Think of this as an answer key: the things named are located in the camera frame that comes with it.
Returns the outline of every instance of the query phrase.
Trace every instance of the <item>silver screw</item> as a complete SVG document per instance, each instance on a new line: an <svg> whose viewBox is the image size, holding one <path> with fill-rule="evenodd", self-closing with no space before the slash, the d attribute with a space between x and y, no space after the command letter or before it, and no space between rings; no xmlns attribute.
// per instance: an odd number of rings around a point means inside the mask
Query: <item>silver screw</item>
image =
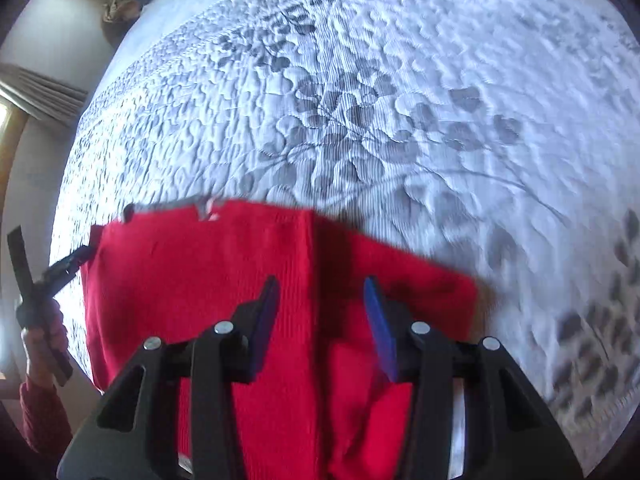
<svg viewBox="0 0 640 480"><path fill-rule="evenodd" d="M220 335L230 334L233 329L234 324L230 321L219 321L216 323L215 327L213 327L213 331Z"/></svg>
<svg viewBox="0 0 640 480"><path fill-rule="evenodd" d="M417 335L425 335L431 331L431 327L423 321L414 321L411 325L411 332Z"/></svg>
<svg viewBox="0 0 640 480"><path fill-rule="evenodd" d="M498 341L495 337L485 337L482 339L482 346L484 346L487 350L497 350L500 348L500 341Z"/></svg>
<svg viewBox="0 0 640 480"><path fill-rule="evenodd" d="M162 344L162 340L158 336L153 336L147 339L142 345L142 347L145 350L158 350L161 344Z"/></svg>

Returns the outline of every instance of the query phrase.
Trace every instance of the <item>red cloth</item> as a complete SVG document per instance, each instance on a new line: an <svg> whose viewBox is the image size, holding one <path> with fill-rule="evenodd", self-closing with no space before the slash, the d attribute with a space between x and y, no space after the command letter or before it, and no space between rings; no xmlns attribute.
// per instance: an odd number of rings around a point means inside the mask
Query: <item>red cloth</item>
<svg viewBox="0 0 640 480"><path fill-rule="evenodd" d="M264 370L233 389L248 477L392 478L411 388L378 369L364 278L375 274L417 319L457 339L470 325L472 280L308 210L229 201L212 219L186 208L94 228L98 251L82 283L96 385L105 389L148 336L193 338L273 274L280 310ZM178 446L188 454L188 387L180 395Z"/></svg>
<svg viewBox="0 0 640 480"><path fill-rule="evenodd" d="M20 406L24 439L55 469L71 442L71 427L55 386L43 388L27 376L20 385Z"/></svg>

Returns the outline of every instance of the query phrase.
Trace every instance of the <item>maroon sleeve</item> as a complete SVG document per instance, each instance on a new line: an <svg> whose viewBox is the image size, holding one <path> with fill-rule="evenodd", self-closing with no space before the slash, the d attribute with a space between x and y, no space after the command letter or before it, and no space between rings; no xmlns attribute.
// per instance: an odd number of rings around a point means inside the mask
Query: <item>maroon sleeve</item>
<svg viewBox="0 0 640 480"><path fill-rule="evenodd" d="M72 435L55 386L49 390L27 377L20 386L20 405L27 444L52 466L57 466Z"/></svg>

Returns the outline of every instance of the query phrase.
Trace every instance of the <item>person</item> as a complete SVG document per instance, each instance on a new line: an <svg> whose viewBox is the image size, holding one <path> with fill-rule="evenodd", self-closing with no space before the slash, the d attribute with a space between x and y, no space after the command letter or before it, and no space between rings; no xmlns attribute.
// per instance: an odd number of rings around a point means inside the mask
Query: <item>person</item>
<svg viewBox="0 0 640 480"><path fill-rule="evenodd" d="M54 315L49 325L49 343L52 348L66 353L69 342L60 305L51 300L50 307ZM53 374L38 351L38 346L45 338L45 331L41 328L22 330L22 342L27 354L26 379L20 386L22 434L45 466L55 471L71 442L72 433L53 382Z"/></svg>

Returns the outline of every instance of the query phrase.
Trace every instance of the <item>bed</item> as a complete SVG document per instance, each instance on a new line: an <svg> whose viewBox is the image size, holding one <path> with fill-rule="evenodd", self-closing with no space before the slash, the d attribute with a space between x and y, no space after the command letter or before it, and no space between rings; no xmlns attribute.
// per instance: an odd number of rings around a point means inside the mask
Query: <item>bed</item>
<svg viewBox="0 0 640 480"><path fill-rule="evenodd" d="M475 276L471 339L588 473L640 402L639 103L607 0L155 0L81 118L51 259L129 203L314 208ZM90 374L79 282L58 299Z"/></svg>

